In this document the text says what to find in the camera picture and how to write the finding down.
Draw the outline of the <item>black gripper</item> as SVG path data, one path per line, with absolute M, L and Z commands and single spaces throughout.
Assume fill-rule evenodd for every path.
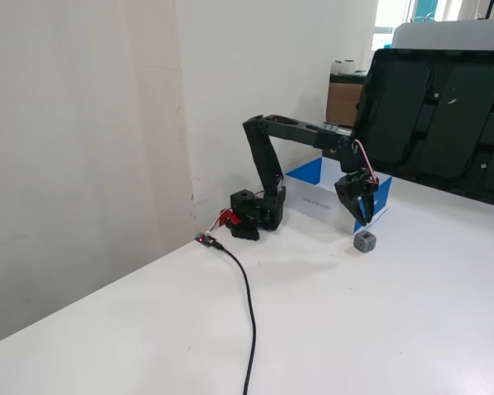
M 375 213 L 374 198 L 379 180 L 368 170 L 345 174 L 334 184 L 340 203 L 360 225 L 371 223 Z

